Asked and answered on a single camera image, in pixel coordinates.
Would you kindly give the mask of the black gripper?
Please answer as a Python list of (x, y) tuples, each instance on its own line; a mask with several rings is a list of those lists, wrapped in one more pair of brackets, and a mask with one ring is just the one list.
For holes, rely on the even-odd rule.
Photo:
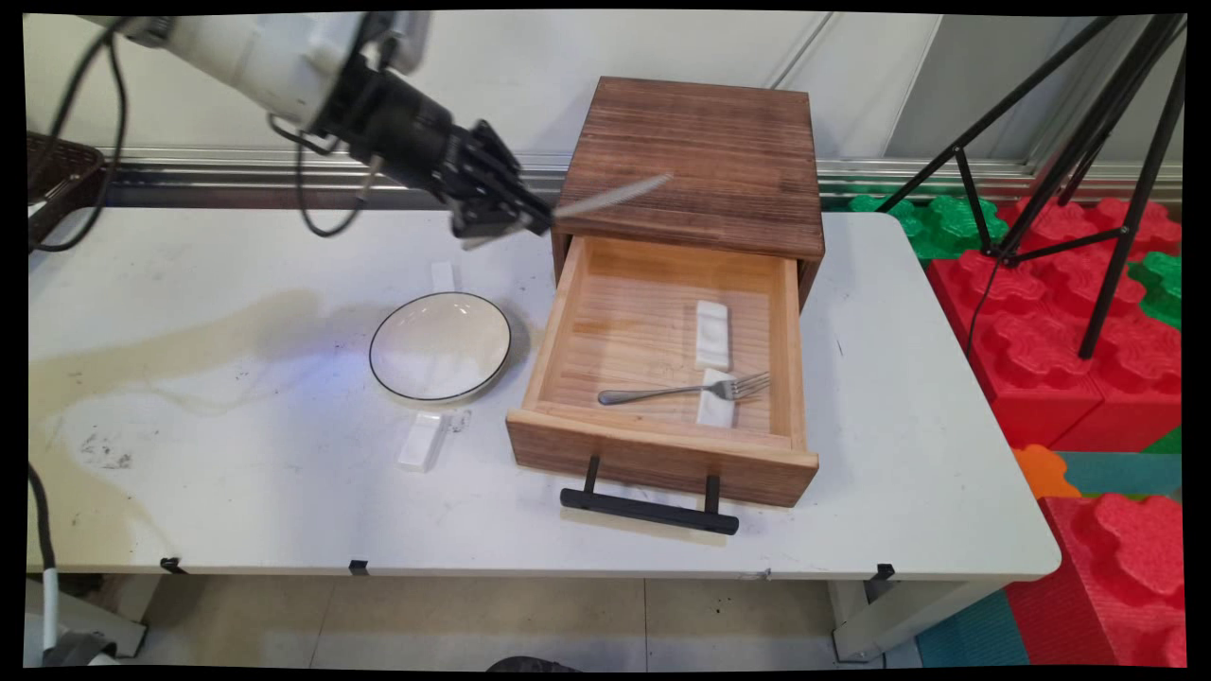
[[(316, 135), (333, 135), (361, 164), (380, 159), (391, 181), (450, 200), (450, 231), (463, 241), (553, 227), (553, 208), (520, 177), (520, 160), (488, 121), (460, 128), (448, 109), (363, 55), (342, 67)], [(467, 179), (459, 151), (466, 142)]]

